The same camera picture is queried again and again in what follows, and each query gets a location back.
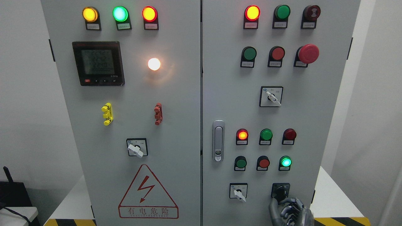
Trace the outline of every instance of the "green push button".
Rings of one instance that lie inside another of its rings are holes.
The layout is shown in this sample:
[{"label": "green push button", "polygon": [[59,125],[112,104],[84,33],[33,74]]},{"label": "green push button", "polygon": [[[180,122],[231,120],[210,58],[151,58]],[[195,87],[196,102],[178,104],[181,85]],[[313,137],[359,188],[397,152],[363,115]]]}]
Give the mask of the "green push button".
[{"label": "green push button", "polygon": [[279,20],[285,20],[290,15],[290,7],[288,5],[280,5],[275,9],[275,17]]},{"label": "green push button", "polygon": [[253,47],[246,47],[243,51],[243,57],[246,60],[253,60],[257,56],[257,51]]},{"label": "green push button", "polygon": [[239,168],[244,168],[244,167],[246,167],[246,165],[247,165],[247,162],[243,159],[240,159],[239,161],[236,162],[236,166]]},{"label": "green push button", "polygon": [[270,129],[263,129],[260,133],[260,137],[263,140],[270,140],[272,138],[272,131]]}]

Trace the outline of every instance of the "triangle warning symbol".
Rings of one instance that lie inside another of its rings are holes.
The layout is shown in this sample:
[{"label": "triangle warning symbol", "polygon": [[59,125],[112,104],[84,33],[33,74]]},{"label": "triangle warning symbol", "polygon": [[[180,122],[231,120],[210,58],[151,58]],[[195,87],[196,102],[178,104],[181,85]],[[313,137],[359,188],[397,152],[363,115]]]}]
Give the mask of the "triangle warning symbol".
[{"label": "triangle warning symbol", "polygon": [[119,204],[119,215],[177,219],[178,206],[149,166],[142,164]]}]

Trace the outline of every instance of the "digital power meter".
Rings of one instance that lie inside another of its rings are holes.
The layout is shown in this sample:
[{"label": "digital power meter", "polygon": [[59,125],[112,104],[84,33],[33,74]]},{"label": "digital power meter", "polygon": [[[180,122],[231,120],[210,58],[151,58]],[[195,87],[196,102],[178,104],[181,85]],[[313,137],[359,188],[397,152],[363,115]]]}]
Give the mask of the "digital power meter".
[{"label": "digital power meter", "polygon": [[124,85],[118,41],[75,41],[72,45],[81,86]]}]

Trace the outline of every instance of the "white indicator light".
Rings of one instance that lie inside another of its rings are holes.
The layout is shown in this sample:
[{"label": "white indicator light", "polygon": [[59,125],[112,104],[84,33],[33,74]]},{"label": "white indicator light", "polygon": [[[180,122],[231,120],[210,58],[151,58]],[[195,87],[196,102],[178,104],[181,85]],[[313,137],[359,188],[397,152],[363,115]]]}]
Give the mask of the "white indicator light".
[{"label": "white indicator light", "polygon": [[160,68],[160,61],[158,58],[151,58],[150,60],[148,60],[148,67],[153,70],[156,71]]}]

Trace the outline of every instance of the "yellow terminal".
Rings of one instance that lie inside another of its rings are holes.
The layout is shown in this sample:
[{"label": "yellow terminal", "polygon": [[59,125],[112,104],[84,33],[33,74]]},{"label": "yellow terminal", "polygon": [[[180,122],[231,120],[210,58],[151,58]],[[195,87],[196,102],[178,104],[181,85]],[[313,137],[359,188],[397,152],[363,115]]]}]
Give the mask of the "yellow terminal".
[{"label": "yellow terminal", "polygon": [[106,119],[103,124],[104,125],[109,125],[113,121],[113,114],[112,114],[112,104],[111,103],[106,103],[102,107],[103,113],[103,118]]}]

